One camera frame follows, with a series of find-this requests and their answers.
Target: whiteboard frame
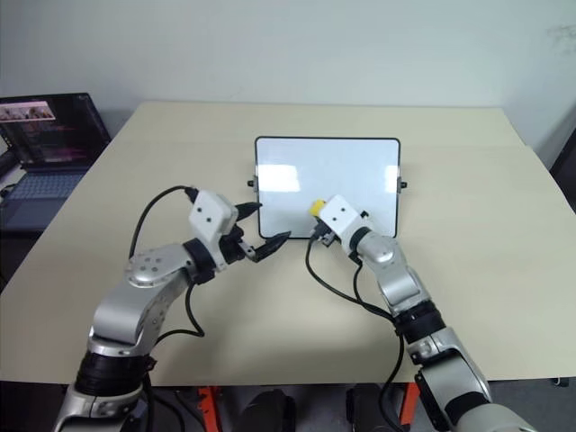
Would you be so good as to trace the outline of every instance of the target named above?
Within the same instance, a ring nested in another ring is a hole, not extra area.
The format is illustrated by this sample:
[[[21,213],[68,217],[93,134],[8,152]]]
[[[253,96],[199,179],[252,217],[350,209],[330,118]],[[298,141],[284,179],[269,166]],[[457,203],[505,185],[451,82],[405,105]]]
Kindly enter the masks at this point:
[[[254,189],[256,192],[256,199],[259,203],[261,203],[260,197],[260,188],[259,188],[259,178],[258,178],[258,141],[262,139],[279,139],[279,140],[392,140],[396,141],[398,145],[398,157],[397,157],[397,167],[398,167],[398,176],[397,176],[397,188],[396,188],[396,198],[394,204],[394,223],[393,223],[393,237],[396,237],[398,233],[398,209],[399,209],[399,202],[400,202],[400,193],[401,193],[401,142],[397,138],[391,137],[320,137],[320,136],[275,136],[275,135],[262,135],[255,139],[254,141],[254,153],[255,153],[255,176],[254,176]],[[262,234],[262,220],[261,220],[261,211],[258,211],[258,235],[262,239],[269,239],[269,236],[264,236]],[[292,237],[290,239],[309,239],[308,237]]]

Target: orange table leg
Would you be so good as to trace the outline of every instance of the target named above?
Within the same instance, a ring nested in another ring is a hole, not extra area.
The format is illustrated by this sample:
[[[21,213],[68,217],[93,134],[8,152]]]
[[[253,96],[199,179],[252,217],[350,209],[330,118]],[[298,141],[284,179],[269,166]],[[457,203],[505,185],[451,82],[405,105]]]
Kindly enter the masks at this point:
[[[418,404],[418,397],[420,390],[415,382],[408,382],[406,384],[406,392],[404,393],[404,400],[402,401],[402,408],[400,410],[400,424],[403,426],[411,425],[414,419],[414,412]]]
[[[198,387],[200,403],[198,408],[202,411],[206,432],[222,432],[216,396],[220,387]]]

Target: whiteboard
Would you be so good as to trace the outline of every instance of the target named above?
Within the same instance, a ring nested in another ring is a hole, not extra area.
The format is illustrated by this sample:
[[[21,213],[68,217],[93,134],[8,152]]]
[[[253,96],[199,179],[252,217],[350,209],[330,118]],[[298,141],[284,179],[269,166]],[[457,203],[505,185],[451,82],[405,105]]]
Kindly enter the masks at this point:
[[[256,181],[260,236],[291,231],[307,239],[316,221],[316,200],[341,194],[367,211],[385,235],[396,236],[400,142],[391,138],[256,139]]]

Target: laptop keyboard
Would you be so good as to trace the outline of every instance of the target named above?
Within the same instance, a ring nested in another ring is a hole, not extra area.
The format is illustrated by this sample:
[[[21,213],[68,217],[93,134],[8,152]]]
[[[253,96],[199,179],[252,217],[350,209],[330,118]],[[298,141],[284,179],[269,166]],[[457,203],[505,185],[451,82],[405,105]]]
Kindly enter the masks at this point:
[[[10,193],[12,200],[34,198],[67,198],[84,173],[27,175]]]

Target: beige table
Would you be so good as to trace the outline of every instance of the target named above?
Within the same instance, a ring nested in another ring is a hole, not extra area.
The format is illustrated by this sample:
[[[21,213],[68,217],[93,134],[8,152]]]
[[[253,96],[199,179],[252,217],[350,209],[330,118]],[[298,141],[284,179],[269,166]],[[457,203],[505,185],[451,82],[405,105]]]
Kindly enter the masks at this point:
[[[0,299],[4,380],[67,383],[94,310],[122,277],[131,233],[157,192],[194,184],[254,199],[258,135],[397,137],[399,240],[445,321],[489,379],[576,375],[576,218],[500,109],[144,103],[74,191]],[[155,207],[141,248],[189,239],[184,195]],[[256,218],[242,223],[257,242]],[[294,240],[236,263],[193,294],[206,338],[153,353],[162,384],[382,381],[389,324],[313,282]],[[354,264],[317,247],[313,264],[350,289]],[[380,302],[364,272],[362,290]],[[183,300],[164,329],[188,327]],[[410,380],[406,361],[398,380]]]

